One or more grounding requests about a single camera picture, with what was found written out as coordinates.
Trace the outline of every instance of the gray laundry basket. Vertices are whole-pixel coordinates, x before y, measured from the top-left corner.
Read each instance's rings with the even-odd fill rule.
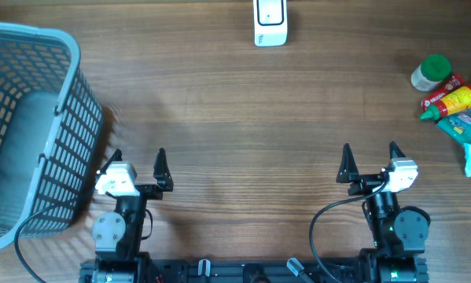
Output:
[[[32,213],[80,194],[102,126],[101,106],[63,31],[0,23],[0,248]],[[24,227],[61,232],[78,202]]]

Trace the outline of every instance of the jar with green lid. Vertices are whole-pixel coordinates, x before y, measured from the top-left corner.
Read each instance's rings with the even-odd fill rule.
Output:
[[[427,57],[411,74],[411,84],[420,91],[430,91],[441,84],[452,72],[447,58],[433,54]]]

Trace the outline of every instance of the red wrapper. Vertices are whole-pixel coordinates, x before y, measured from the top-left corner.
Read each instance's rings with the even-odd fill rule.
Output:
[[[454,91],[458,87],[464,84],[464,79],[462,79],[461,75],[453,74],[452,77],[448,80],[447,83],[443,84],[437,91],[433,92],[429,95],[426,99],[421,102],[422,108],[427,110],[427,108],[433,104],[434,102],[438,101],[440,98],[446,96],[450,92]]]

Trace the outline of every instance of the green bottle cap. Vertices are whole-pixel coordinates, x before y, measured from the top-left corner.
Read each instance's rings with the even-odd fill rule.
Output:
[[[424,113],[422,113],[419,119],[434,119],[437,120],[440,118],[440,110],[436,107],[436,105],[430,105]]]
[[[433,54],[421,64],[421,72],[426,79],[432,82],[441,82],[451,74],[452,67],[447,58]]]

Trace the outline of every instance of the wooden tabletop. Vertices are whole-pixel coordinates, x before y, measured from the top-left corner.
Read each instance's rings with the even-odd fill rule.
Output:
[[[348,197],[335,183],[342,145],[368,174],[388,163],[394,140],[419,166],[398,196],[432,217],[431,281],[471,282],[464,152],[418,120],[425,94],[409,82],[431,53],[471,77],[471,2],[290,2],[288,42],[271,48],[254,46],[250,2],[0,8],[0,21],[78,40],[104,105],[98,164],[122,149],[149,182],[167,150],[175,189],[148,203],[155,222],[142,250],[152,258],[311,259],[311,218]],[[60,235],[21,241],[31,267],[48,282],[76,281],[94,258],[93,221],[114,204],[95,197]],[[360,205],[319,219],[321,255],[373,247]],[[0,251],[0,282],[10,281],[32,281],[11,246]]]

